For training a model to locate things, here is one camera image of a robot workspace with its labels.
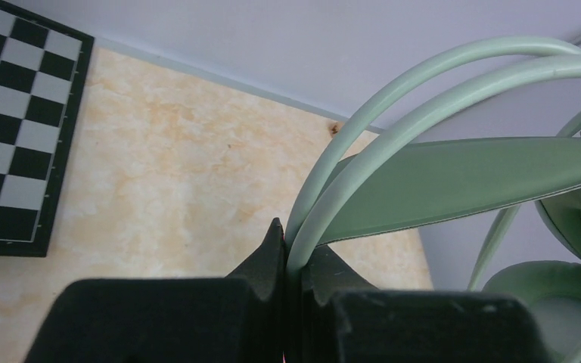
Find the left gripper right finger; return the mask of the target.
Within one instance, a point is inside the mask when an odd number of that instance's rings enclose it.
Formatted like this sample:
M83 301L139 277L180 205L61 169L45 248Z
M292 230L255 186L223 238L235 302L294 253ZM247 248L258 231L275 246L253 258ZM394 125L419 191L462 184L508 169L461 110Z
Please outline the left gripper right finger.
M382 290L331 248L301 271L304 362L548 362L537 323L513 297Z

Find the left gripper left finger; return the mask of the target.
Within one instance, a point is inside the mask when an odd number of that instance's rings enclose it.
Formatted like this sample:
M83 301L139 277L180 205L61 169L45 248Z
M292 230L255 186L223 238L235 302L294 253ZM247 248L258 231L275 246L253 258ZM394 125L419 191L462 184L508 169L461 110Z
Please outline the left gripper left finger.
M28 362L280 362L284 232L223 278L83 279L53 302Z

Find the mint green headphones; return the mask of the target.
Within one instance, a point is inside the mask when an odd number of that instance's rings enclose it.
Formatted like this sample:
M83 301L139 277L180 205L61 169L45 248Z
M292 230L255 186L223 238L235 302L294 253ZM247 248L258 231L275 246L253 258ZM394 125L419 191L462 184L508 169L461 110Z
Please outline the mint green headphones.
M484 39L404 72L353 114L290 213L286 362L304 362L300 278L316 249L490 210L496 219L462 292L515 298L537 323L548 362L581 362L581 112L553 137L417 142L484 99L557 79L581 79L581 48Z

